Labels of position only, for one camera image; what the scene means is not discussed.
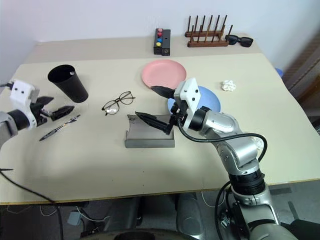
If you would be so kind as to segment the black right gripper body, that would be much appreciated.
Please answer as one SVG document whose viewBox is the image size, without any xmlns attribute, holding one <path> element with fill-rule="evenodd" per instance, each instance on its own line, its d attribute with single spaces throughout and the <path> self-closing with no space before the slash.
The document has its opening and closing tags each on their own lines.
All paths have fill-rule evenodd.
<svg viewBox="0 0 320 240">
<path fill-rule="evenodd" d="M 174 99 L 170 98 L 168 100 L 168 109 L 171 113 L 169 119 L 170 126 L 178 126 L 178 121 L 180 121 L 181 127 L 184 126 L 186 121 L 188 104 L 185 100 L 181 100 L 180 103 L 177 103 Z"/>
</svg>

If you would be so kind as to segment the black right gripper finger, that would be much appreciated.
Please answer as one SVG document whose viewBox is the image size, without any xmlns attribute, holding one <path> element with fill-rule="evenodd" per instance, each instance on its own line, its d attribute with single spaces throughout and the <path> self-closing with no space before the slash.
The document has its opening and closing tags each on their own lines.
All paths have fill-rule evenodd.
<svg viewBox="0 0 320 240">
<path fill-rule="evenodd" d="M 174 89 L 164 87 L 164 86 L 151 86 L 150 89 L 166 99 L 174 98 L 174 93 L 175 93 Z"/>
<path fill-rule="evenodd" d="M 164 132 L 166 135 L 169 135 L 172 131 L 172 125 L 158 120 L 157 117 L 154 115 L 138 111 L 136 111 L 135 114 L 147 125 Z"/>
</svg>

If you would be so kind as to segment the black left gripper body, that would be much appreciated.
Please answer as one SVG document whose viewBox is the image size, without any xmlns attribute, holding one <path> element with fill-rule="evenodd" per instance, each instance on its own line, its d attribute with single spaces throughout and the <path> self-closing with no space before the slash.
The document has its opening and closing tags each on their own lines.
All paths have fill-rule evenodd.
<svg viewBox="0 0 320 240">
<path fill-rule="evenodd" d="M 44 106 L 50 103 L 50 100 L 41 100 L 30 104 L 30 110 L 35 117 L 37 125 L 43 125 L 48 121 L 48 118 L 53 116 L 53 113 L 44 109 Z"/>
</svg>

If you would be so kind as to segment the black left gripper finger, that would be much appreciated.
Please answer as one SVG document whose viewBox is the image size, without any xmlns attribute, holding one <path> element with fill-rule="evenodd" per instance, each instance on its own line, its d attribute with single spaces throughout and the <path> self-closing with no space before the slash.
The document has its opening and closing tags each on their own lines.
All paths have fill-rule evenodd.
<svg viewBox="0 0 320 240">
<path fill-rule="evenodd" d="M 38 97 L 36 100 L 36 104 L 40 107 L 44 107 L 45 105 L 48 105 L 54 98 L 50 96 L 41 96 Z"/>
<path fill-rule="evenodd" d="M 63 107 L 60 107 L 58 110 L 53 111 L 50 118 L 51 120 L 58 120 L 60 118 L 63 118 L 70 114 L 74 110 L 74 106 L 72 105 L 66 105 Z"/>
</svg>

